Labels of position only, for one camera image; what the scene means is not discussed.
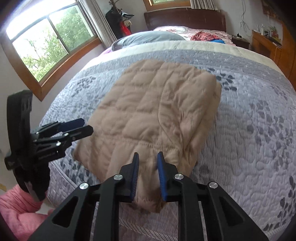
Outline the pink sleeve forearm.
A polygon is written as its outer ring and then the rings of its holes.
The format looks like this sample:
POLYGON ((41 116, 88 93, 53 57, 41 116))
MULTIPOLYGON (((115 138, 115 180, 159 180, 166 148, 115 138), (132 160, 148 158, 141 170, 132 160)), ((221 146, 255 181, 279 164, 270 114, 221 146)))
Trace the pink sleeve forearm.
POLYGON ((18 240, 28 240, 54 211, 50 209, 47 214, 37 213, 42 204, 41 201, 34 201, 19 185, 1 195, 1 216, 18 240))

